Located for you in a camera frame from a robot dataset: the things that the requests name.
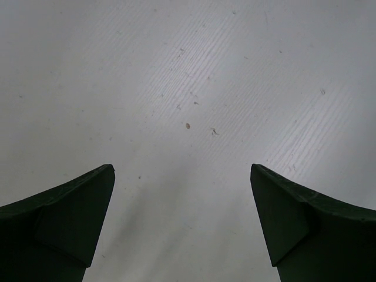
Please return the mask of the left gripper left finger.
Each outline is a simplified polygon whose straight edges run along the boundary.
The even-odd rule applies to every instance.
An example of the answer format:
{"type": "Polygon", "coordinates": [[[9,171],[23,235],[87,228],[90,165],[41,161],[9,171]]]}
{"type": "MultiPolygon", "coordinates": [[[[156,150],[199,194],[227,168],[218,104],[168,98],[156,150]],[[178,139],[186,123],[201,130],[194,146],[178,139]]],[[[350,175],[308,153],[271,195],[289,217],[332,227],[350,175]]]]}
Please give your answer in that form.
{"type": "Polygon", "coordinates": [[[104,164],[1,207],[1,281],[82,281],[115,185],[104,164]]]}

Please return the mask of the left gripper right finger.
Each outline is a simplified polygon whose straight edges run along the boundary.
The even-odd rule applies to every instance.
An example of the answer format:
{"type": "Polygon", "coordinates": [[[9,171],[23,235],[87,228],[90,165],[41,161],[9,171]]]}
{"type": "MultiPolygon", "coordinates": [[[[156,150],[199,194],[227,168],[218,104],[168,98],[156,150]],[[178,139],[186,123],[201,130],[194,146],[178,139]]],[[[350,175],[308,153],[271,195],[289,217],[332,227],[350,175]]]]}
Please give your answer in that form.
{"type": "Polygon", "coordinates": [[[261,164],[250,182],[281,281],[375,281],[375,211],[294,183],[261,164]]]}

